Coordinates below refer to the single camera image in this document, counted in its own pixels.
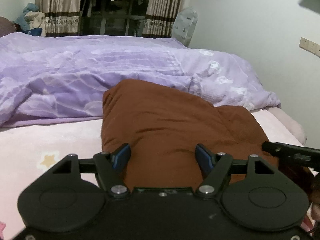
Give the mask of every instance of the pillow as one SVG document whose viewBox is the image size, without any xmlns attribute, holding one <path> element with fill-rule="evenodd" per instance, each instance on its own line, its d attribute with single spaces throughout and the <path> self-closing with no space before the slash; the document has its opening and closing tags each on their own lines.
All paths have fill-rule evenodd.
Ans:
<svg viewBox="0 0 320 240">
<path fill-rule="evenodd" d="M 123 80 L 103 96 L 102 149 L 131 146 L 122 176 L 133 187 L 193 187 L 203 178 L 195 147 L 235 159 L 259 154 L 274 166 L 277 158 L 262 152 L 268 138 L 242 106 L 214 107 L 200 97 L 141 80 Z M 232 182 L 243 179 L 233 175 Z"/>
<path fill-rule="evenodd" d="M 0 17 L 0 38 L 15 32 L 16 28 L 14 26 L 14 23 L 10 22 L 4 17 Z"/>
<path fill-rule="evenodd" d="M 42 28 L 35 28 L 35 29 L 32 29 L 32 30 L 28 30 L 28 31 L 22 31 L 23 33 L 25 34 L 29 34 L 31 36 L 41 36 L 41 33 L 42 33 Z"/>
</svg>

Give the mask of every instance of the clothes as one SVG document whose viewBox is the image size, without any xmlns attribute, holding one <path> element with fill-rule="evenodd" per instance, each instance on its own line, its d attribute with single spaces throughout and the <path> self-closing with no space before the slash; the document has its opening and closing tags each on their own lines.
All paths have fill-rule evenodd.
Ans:
<svg viewBox="0 0 320 240">
<path fill-rule="evenodd" d="M 25 15 L 25 20 L 29 24 L 30 30 L 35 28 L 42 28 L 41 36 L 45 37 L 44 13 L 28 12 Z"/>
<path fill-rule="evenodd" d="M 131 159 L 122 174 L 130 189 L 197 188 L 203 180 L 195 159 L 199 143 L 235 159 L 258 154 L 278 166 L 277 158 L 261 150 L 268 138 L 244 107 L 214 107 L 197 96 L 141 80 L 124 80 L 105 92 L 101 138 L 106 152 L 130 144 Z M 299 172 L 302 183 L 310 186 L 313 175 Z M 233 175 L 231 182 L 243 178 Z"/>
<path fill-rule="evenodd" d="M 32 30 L 22 31 L 22 32 L 25 33 L 25 34 L 31 35 L 31 36 L 38 36 L 38 37 L 40 37 L 42 31 L 43 31 L 42 28 L 35 28 L 35 29 L 32 29 Z"/>
</svg>

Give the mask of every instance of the curtain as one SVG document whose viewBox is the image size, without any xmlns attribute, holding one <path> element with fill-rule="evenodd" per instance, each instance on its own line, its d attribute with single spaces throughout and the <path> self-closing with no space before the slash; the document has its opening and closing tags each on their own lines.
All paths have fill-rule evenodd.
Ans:
<svg viewBox="0 0 320 240">
<path fill-rule="evenodd" d="M 78 35 L 80 0 L 36 0 L 44 13 L 47 37 Z"/>
<path fill-rule="evenodd" d="M 171 37 L 181 0 L 149 0 L 143 37 Z"/>
</svg>

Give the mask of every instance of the wall socket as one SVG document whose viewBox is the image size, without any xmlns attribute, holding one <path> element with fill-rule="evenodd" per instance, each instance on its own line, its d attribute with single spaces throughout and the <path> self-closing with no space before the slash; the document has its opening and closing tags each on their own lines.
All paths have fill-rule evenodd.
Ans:
<svg viewBox="0 0 320 240">
<path fill-rule="evenodd" d="M 318 44 L 316 44 L 315 42 L 309 41 L 308 51 L 310 51 L 310 52 L 313 53 L 313 54 L 316 54 L 317 46 L 318 46 Z"/>
<path fill-rule="evenodd" d="M 300 40 L 300 48 L 308 50 L 309 40 L 305 38 L 301 38 Z"/>
<path fill-rule="evenodd" d="M 309 41 L 306 38 L 301 38 L 300 48 L 305 49 L 318 57 L 320 57 L 320 45 L 316 44 L 313 41 Z"/>
</svg>

